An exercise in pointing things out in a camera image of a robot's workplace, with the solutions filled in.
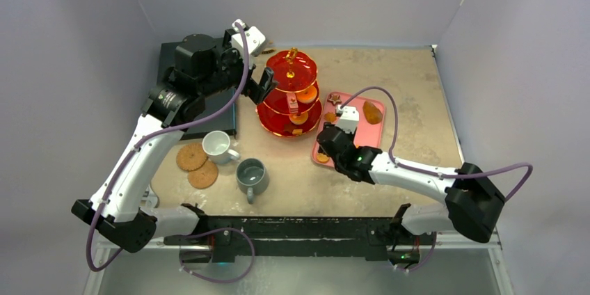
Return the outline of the orange glazed donut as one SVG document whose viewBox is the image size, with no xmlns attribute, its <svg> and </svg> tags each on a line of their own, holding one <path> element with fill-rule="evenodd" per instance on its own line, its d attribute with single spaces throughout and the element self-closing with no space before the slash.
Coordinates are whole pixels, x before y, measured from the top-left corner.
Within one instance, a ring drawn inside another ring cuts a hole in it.
<svg viewBox="0 0 590 295">
<path fill-rule="evenodd" d="M 296 100 L 302 104 L 310 104 L 317 98 L 318 91 L 314 86 L 310 86 L 296 94 Z"/>
</svg>

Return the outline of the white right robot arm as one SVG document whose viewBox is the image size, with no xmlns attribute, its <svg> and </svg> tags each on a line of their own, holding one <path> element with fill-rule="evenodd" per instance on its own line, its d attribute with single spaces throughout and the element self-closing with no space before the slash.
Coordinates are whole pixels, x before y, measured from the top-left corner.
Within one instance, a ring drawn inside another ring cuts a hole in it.
<svg viewBox="0 0 590 295">
<path fill-rule="evenodd" d="M 476 165 L 437 168 L 392 159 L 377 147 L 355 146 L 353 139 L 335 126 L 322 130 L 317 142 L 336 171 L 350 180 L 399 187 L 437 202 L 426 207 L 412 205 L 392 223 L 390 234 L 397 243 L 449 230 L 478 243 L 490 241 L 506 198 Z"/>
</svg>

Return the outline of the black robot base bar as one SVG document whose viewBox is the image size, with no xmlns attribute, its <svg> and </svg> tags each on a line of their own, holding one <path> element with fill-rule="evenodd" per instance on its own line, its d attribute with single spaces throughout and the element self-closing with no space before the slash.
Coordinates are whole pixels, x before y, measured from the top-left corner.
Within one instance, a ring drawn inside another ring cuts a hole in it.
<svg viewBox="0 0 590 295">
<path fill-rule="evenodd" d="M 393 217 L 352 216 L 199 216 L 188 235 L 164 238 L 170 246 L 204 246 L 214 262 L 238 256 L 361 257 L 367 261 L 416 263 L 421 245 L 433 234 L 414 235 L 401 226 L 403 205 Z"/>
</svg>

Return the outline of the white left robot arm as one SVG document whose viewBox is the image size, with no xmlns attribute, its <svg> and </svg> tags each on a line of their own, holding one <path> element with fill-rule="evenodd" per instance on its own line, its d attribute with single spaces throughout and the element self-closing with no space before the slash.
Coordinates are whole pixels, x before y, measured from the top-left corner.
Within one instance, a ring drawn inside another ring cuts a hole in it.
<svg viewBox="0 0 590 295">
<path fill-rule="evenodd" d="M 119 248 L 135 253 L 151 239 L 180 235 L 197 246 L 207 238 L 197 207 L 160 209 L 142 205 L 150 182 L 186 130 L 209 120 L 206 100 L 233 90 L 260 104 L 276 87 L 270 70 L 252 77 L 254 59 L 268 41 L 255 29 L 228 29 L 222 38 L 192 34 L 168 46 L 169 64 L 150 90 L 131 140 L 115 168 L 91 198 L 72 213 Z"/>
</svg>

